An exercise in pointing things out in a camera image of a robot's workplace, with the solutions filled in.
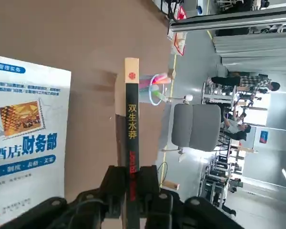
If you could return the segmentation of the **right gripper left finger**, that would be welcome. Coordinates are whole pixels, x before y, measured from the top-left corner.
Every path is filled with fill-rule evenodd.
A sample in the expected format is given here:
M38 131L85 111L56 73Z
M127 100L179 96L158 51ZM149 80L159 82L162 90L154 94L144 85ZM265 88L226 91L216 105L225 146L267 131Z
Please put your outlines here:
M80 193L71 203L49 198L4 223L3 229L100 229L105 218L121 215L126 168L109 166L96 189Z

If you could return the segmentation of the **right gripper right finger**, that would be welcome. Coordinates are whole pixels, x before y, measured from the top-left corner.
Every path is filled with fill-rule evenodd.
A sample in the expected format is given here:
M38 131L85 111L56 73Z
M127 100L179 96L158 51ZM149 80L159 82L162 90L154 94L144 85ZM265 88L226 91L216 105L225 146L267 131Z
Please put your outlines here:
M157 167L141 167L137 194L146 229L237 229L238 223L205 198L181 201L179 194L159 187Z

